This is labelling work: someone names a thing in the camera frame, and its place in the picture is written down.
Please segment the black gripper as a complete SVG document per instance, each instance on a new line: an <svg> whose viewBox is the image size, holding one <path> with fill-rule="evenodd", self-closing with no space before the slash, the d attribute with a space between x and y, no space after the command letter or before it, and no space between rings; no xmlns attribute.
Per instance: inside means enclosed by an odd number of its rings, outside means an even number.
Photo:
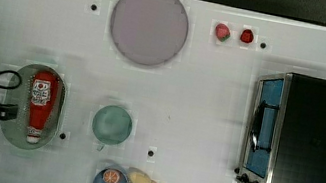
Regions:
<svg viewBox="0 0 326 183"><path fill-rule="evenodd" d="M1 120L14 120L18 116L18 105L17 104L1 104L0 103L0 121Z"/></svg>

